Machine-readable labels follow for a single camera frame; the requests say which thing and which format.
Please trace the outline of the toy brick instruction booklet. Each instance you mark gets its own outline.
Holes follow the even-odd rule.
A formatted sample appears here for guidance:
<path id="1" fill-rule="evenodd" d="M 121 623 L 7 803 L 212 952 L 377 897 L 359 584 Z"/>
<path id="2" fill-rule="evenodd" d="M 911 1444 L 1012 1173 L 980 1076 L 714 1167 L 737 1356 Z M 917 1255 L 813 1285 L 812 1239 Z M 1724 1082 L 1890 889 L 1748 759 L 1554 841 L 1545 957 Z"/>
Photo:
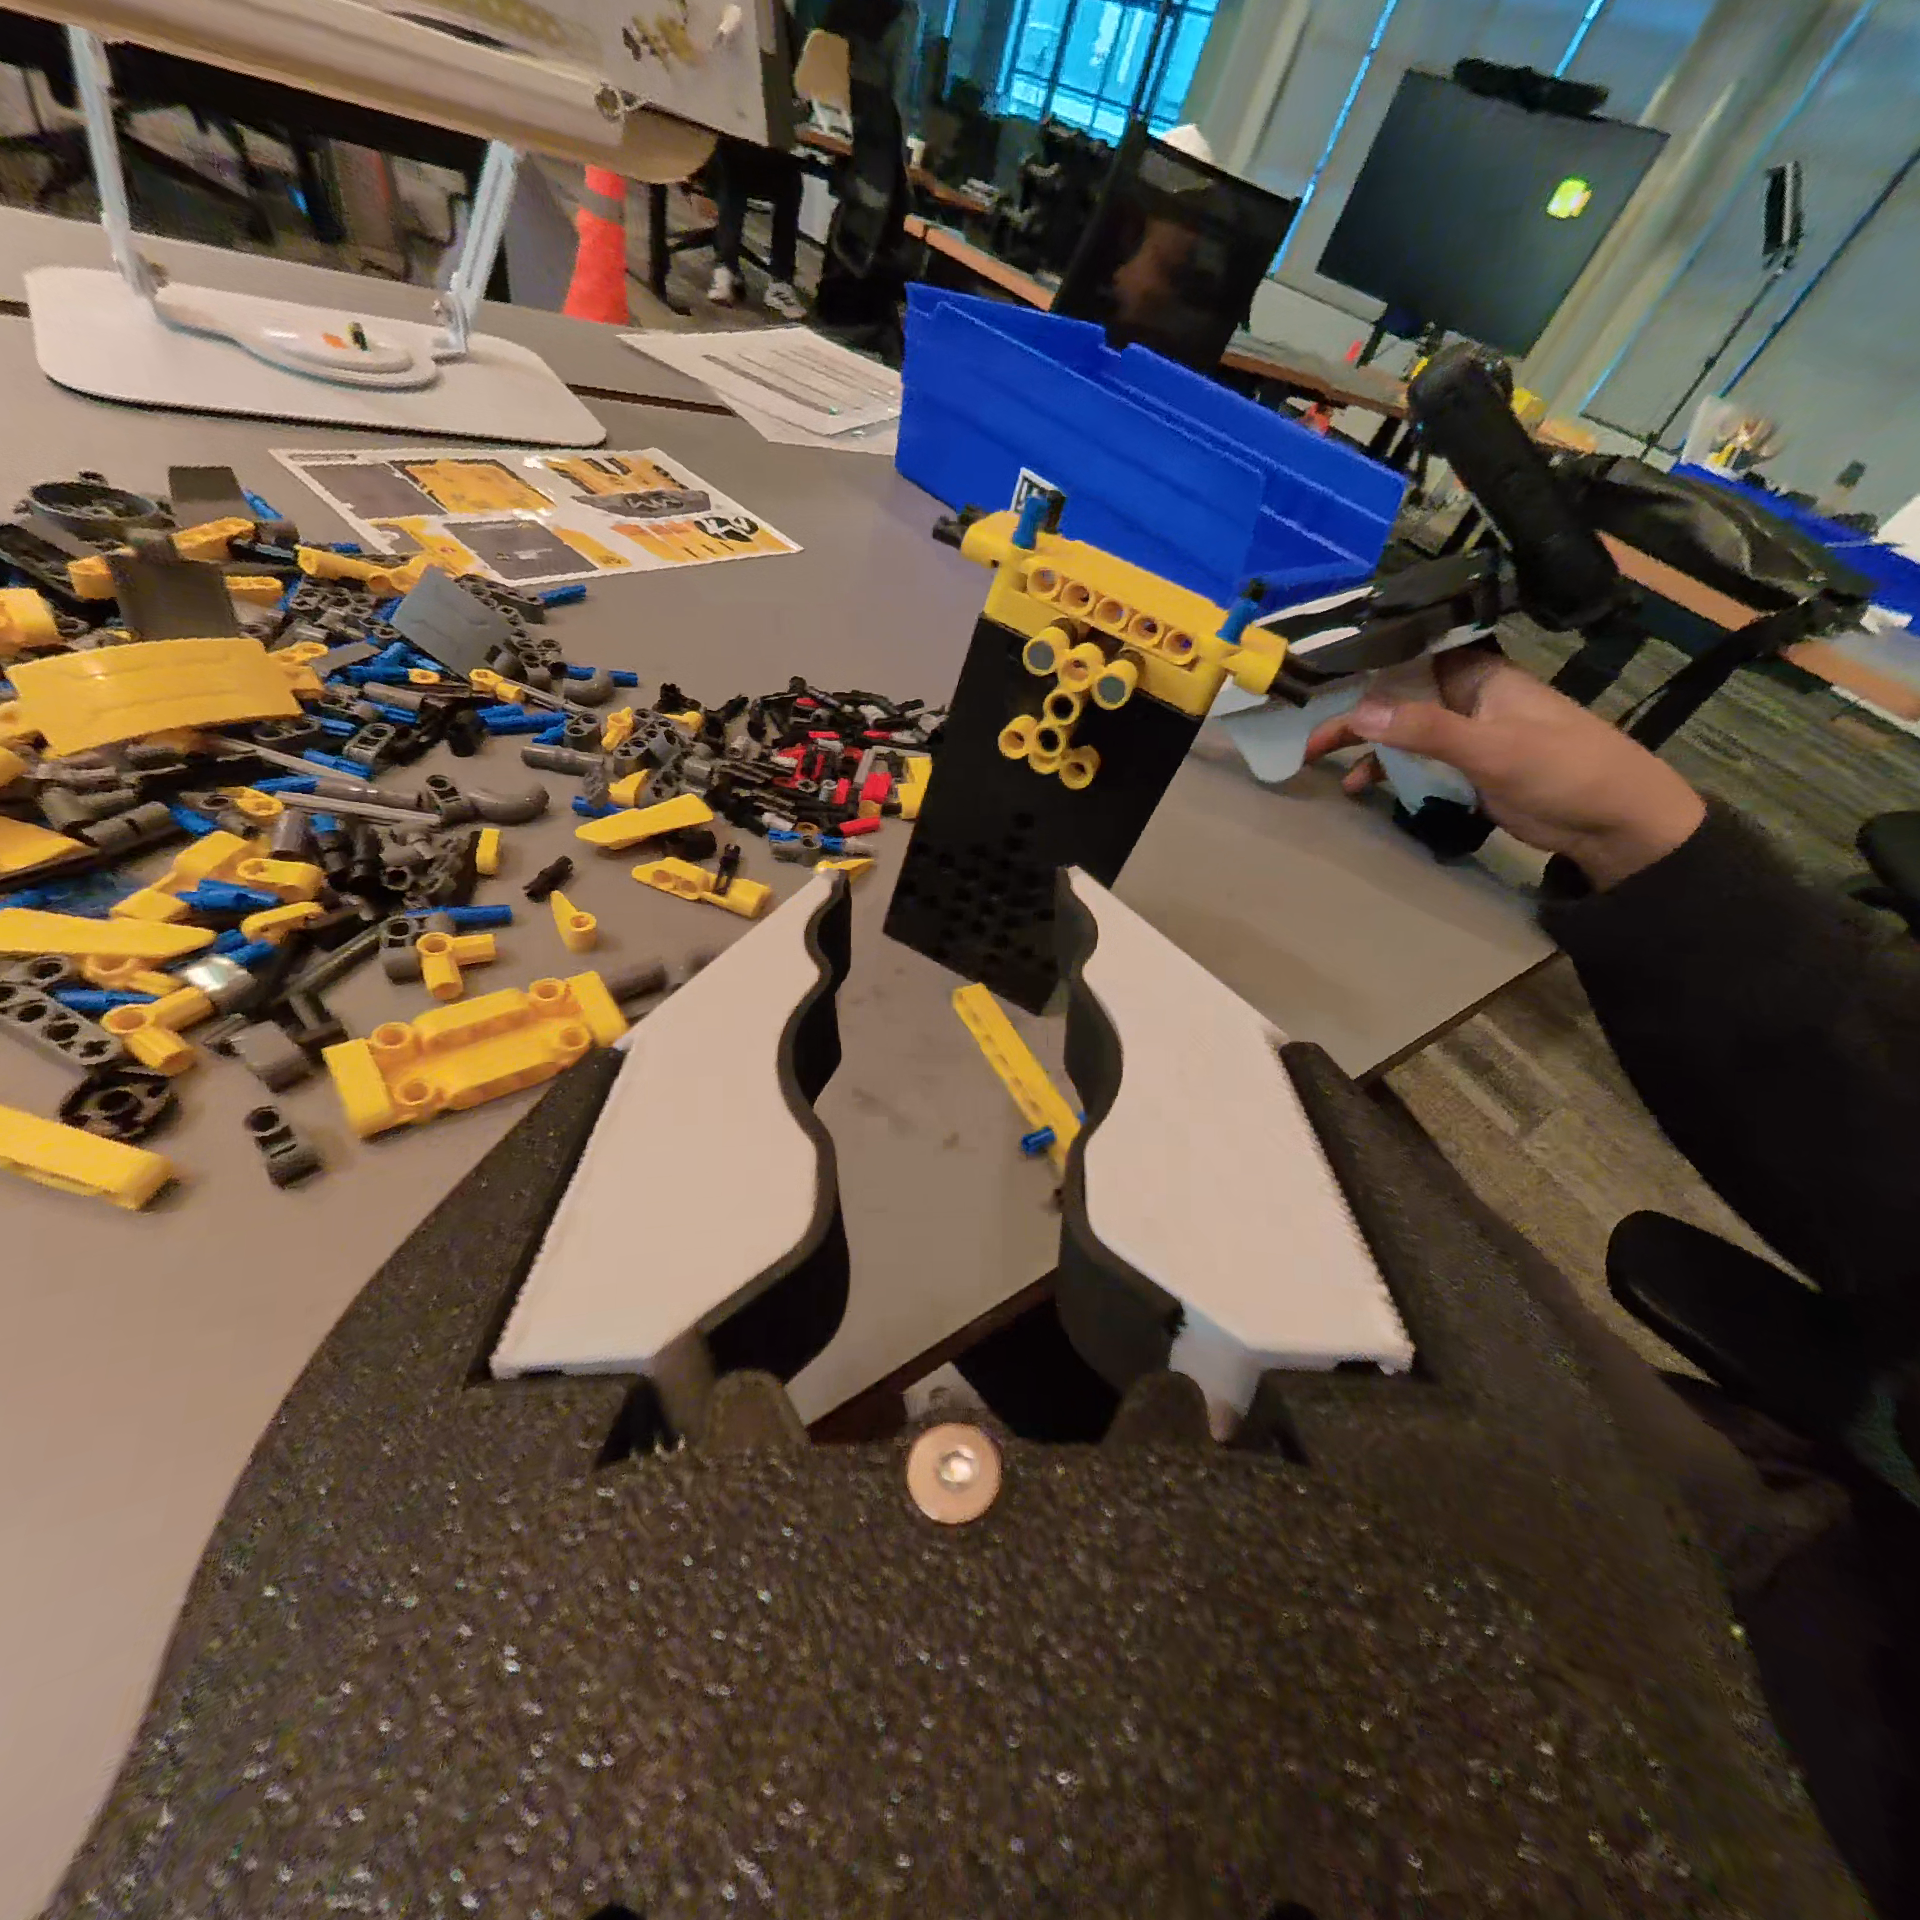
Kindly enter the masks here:
<path id="1" fill-rule="evenodd" d="M 470 17 L 528 55 L 574 63 L 638 107 L 772 151 L 792 144 L 783 3 L 487 3 Z"/>

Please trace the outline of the black monitor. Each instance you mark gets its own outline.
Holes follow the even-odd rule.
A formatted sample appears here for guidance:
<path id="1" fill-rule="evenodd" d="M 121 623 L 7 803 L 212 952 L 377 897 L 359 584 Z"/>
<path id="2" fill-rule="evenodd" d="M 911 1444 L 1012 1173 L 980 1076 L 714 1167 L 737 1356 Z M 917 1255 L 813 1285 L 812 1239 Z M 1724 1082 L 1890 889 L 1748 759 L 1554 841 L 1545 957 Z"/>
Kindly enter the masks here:
<path id="1" fill-rule="evenodd" d="M 1474 57 L 1447 75 L 1409 69 L 1317 272 L 1377 299 L 1404 336 L 1530 352 L 1668 143 L 1606 99 Z"/>

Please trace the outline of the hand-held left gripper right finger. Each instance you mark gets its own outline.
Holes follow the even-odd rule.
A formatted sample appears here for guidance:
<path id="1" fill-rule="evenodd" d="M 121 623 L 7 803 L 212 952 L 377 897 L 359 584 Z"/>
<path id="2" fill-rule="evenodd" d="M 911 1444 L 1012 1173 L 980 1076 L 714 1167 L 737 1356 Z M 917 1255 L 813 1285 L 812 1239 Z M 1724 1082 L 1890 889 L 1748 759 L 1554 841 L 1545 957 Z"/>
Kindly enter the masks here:
<path id="1" fill-rule="evenodd" d="M 1412 1335 L 1287 1037 L 1089 871 L 1061 869 L 1079 1131 L 1054 1303 L 1114 1395 L 1175 1373 L 1229 1437 L 1271 1373 L 1409 1377 Z"/>

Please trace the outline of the blue plastic bin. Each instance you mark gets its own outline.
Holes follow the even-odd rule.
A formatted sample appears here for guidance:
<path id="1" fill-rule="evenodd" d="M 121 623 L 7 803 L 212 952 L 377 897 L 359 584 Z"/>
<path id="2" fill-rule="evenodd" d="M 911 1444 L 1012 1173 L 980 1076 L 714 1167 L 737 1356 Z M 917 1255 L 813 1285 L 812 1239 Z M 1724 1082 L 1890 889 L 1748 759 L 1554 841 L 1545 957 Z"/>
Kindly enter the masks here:
<path id="1" fill-rule="evenodd" d="M 1065 498 L 1063 536 L 1229 605 L 1364 586 L 1404 479 L 1100 327 L 914 282 L 895 467 L 948 509 Z"/>

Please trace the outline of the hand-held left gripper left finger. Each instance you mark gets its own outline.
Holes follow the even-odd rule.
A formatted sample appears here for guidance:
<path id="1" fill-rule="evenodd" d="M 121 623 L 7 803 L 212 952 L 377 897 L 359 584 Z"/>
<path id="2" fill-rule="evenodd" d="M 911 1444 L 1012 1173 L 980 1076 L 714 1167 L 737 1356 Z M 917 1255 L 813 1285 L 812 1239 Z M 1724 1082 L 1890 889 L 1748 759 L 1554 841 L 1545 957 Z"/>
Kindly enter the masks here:
<path id="1" fill-rule="evenodd" d="M 818 1103 L 840 1065 L 850 887 L 815 871 L 618 1042 L 489 1357 L 496 1380 L 796 1380 L 848 1311 Z"/>

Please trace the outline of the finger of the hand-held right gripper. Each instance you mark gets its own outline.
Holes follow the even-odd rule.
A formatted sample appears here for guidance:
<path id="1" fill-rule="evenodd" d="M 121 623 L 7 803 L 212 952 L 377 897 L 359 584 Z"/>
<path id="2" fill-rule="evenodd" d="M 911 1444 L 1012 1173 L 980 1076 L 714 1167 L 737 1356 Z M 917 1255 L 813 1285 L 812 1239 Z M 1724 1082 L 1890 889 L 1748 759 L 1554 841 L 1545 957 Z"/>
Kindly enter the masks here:
<path id="1" fill-rule="evenodd" d="M 1310 737 L 1375 693 L 1390 699 L 1437 703 L 1437 660 L 1476 647 L 1495 649 L 1497 624 L 1454 627 L 1417 642 L 1409 656 L 1393 663 L 1321 663 L 1337 641 L 1356 637 L 1358 628 L 1348 628 L 1317 641 L 1303 659 L 1289 660 L 1292 675 L 1280 676 L 1268 693 L 1228 681 L 1214 698 L 1212 723 L 1224 731 L 1256 783 L 1294 779 L 1304 769 Z"/>
<path id="2" fill-rule="evenodd" d="M 1425 561 L 1381 575 L 1332 605 L 1282 617 L 1285 671 L 1381 671 L 1488 633 L 1501 616 L 1498 561 Z"/>

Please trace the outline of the person's right hand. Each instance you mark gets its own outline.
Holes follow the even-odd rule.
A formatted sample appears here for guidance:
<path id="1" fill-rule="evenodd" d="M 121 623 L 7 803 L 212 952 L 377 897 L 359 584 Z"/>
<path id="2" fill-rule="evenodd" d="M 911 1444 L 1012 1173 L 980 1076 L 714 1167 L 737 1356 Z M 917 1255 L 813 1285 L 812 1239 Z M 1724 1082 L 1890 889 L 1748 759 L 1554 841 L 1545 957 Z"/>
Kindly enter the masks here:
<path id="1" fill-rule="evenodd" d="M 1308 733 L 1308 764 L 1366 751 L 1348 793 L 1381 778 L 1381 753 L 1437 761 L 1466 779 L 1493 823 L 1564 857 L 1598 895 L 1679 850 L 1706 803 L 1656 754 L 1488 644 L 1434 659 L 1424 698 L 1374 689 Z"/>

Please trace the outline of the black tripod stand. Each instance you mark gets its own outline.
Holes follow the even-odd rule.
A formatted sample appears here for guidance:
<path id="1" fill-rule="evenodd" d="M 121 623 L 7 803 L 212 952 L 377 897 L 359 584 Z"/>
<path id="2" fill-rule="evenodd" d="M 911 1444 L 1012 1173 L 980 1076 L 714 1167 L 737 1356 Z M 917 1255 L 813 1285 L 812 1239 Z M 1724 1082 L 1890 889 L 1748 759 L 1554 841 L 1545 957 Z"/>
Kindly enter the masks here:
<path id="1" fill-rule="evenodd" d="M 1768 165 L 1761 192 L 1760 287 L 1734 313 L 1718 344 L 1702 356 L 1698 370 L 1673 399 L 1664 419 L 1641 437 L 1641 451 L 1656 448 L 1668 431 L 1682 417 L 1690 413 L 1696 395 L 1702 393 L 1720 359 L 1734 347 L 1738 333 L 1758 316 L 1774 289 L 1791 272 L 1806 241 L 1806 227 L 1806 165 L 1801 160 Z"/>

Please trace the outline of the orange traffic cone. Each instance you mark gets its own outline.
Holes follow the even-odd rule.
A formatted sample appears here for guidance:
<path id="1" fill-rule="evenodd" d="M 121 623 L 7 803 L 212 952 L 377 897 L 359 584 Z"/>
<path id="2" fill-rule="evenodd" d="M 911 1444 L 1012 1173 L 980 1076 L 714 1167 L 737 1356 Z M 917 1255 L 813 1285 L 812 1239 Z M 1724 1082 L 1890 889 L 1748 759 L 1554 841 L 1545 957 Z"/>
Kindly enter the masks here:
<path id="1" fill-rule="evenodd" d="M 613 325 L 630 320 L 629 301 L 629 183 L 608 167 L 588 165 L 574 211 L 576 250 L 562 316 Z"/>

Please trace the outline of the pile of toy brick pieces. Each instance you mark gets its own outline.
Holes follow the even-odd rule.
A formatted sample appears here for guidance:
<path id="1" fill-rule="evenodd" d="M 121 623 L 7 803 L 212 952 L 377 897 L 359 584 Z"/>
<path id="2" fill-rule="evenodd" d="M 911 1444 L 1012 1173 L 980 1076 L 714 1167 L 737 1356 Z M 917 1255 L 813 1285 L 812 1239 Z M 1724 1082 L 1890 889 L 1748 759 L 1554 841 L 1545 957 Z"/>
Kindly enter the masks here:
<path id="1" fill-rule="evenodd" d="M 268 1092 L 242 1133 L 293 1189 L 324 1159 L 279 1095 L 314 1074 L 374 1140 L 608 1049 L 669 980 L 562 970 L 600 944 L 574 857 L 514 877 L 503 850 L 556 805 L 582 852 L 742 922 L 772 906 L 742 833 L 855 877 L 919 813 L 944 708 L 649 691 L 553 632 L 597 586 L 360 561 L 229 468 L 31 491 L 4 522 L 1 1020 L 66 1089 L 4 1107 L 4 1175 L 143 1212 L 208 1057 Z"/>

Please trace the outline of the yellow black sticker sheet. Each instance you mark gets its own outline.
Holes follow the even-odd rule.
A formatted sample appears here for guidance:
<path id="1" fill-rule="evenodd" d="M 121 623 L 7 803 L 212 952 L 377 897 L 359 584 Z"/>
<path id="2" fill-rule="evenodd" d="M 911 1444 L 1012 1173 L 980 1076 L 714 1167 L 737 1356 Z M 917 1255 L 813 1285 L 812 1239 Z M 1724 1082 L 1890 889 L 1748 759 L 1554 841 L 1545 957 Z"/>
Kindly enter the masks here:
<path id="1" fill-rule="evenodd" d="M 629 581 L 800 541 L 663 448 L 276 448 L 360 561 L 514 591 Z"/>

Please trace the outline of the white book stand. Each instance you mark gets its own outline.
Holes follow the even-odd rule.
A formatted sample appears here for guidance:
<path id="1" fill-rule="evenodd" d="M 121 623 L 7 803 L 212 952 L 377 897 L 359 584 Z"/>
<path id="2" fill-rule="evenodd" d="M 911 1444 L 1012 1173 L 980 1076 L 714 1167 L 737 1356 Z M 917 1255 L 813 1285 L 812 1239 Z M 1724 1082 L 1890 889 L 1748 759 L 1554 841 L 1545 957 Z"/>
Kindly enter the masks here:
<path id="1" fill-rule="evenodd" d="M 38 370 L 95 401 L 188 413 L 373 428 L 514 448 L 597 448 L 605 428 L 537 355 L 489 336 L 477 312 L 528 154 L 638 183 L 689 176 L 719 137 L 638 107 L 574 63 L 482 43 L 470 5 L 448 33 L 392 5 L 45 5 L 74 69 L 102 200 L 109 271 L 34 268 L 24 299 Z M 111 127 L 108 43 L 212 65 L 340 105 L 482 137 L 484 162 L 454 274 L 429 322 L 357 304 L 238 296 L 154 268 L 136 242 Z M 360 322 L 373 352 L 346 345 Z M 333 359 L 304 351 L 338 340 Z"/>

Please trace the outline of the yellow toy brick beam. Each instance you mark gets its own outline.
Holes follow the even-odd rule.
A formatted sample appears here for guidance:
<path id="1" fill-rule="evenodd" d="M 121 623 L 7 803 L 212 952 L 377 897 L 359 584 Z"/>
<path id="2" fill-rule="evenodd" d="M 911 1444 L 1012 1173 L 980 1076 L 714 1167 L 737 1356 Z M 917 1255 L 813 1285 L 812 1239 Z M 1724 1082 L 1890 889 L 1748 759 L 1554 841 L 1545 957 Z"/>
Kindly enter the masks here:
<path id="1" fill-rule="evenodd" d="M 1022 1154 L 1030 1162 L 1044 1159 L 1056 1175 L 1065 1173 L 1070 1147 L 1080 1131 L 1080 1111 L 1056 1089 L 989 987 L 967 984 L 953 989 L 950 1008 L 1024 1120 Z"/>

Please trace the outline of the black yellow toy brick assembly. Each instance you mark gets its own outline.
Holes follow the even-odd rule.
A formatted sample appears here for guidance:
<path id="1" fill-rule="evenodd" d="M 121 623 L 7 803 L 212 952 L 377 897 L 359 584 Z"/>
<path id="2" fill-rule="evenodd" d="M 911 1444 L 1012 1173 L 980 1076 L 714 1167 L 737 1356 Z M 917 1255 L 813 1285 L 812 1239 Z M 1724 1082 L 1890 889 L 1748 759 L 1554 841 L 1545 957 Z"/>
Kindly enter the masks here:
<path id="1" fill-rule="evenodd" d="M 1256 632 L 1265 578 L 1218 605 L 1066 539 L 1063 513 L 1044 490 L 934 527 L 991 584 L 881 924 L 1028 1015 L 1061 985 L 1057 873 L 1114 883 L 1215 695 L 1265 693 L 1287 656 Z"/>

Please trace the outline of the printed paper sheet red header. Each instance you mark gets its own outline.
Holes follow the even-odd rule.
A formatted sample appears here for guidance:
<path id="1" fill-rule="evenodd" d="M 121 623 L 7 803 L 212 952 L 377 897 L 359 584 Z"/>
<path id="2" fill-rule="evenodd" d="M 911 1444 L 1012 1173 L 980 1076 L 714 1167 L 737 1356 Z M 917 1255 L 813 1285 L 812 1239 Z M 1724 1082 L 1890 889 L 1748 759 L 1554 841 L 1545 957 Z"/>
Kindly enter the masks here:
<path id="1" fill-rule="evenodd" d="M 703 387 L 770 443 L 895 457 L 900 372 L 812 327 L 625 329 L 617 339 Z"/>

